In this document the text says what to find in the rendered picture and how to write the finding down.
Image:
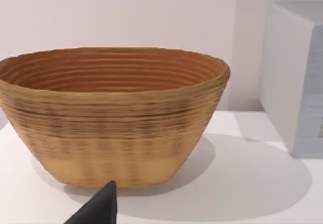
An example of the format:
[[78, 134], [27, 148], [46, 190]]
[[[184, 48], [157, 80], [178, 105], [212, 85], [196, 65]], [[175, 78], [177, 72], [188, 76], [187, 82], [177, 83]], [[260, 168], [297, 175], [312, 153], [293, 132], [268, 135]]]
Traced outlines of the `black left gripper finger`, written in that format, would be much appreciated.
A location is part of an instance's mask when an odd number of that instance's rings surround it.
[[64, 224], [117, 224], [117, 186], [109, 181]]

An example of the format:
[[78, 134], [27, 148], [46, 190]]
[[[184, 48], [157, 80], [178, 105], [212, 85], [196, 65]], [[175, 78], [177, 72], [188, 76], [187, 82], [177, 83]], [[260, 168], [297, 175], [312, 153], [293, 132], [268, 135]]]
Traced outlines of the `pale microwave oven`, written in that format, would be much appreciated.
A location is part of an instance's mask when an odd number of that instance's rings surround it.
[[323, 1], [270, 5], [259, 100], [291, 156], [323, 159]]

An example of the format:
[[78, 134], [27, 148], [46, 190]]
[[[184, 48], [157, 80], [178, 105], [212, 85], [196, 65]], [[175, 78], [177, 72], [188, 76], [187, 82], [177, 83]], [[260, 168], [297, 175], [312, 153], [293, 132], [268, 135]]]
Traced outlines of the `woven wooden basket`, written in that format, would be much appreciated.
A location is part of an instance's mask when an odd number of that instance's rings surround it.
[[180, 49], [55, 49], [0, 60], [0, 107], [59, 182], [148, 187], [185, 163], [229, 78], [222, 59]]

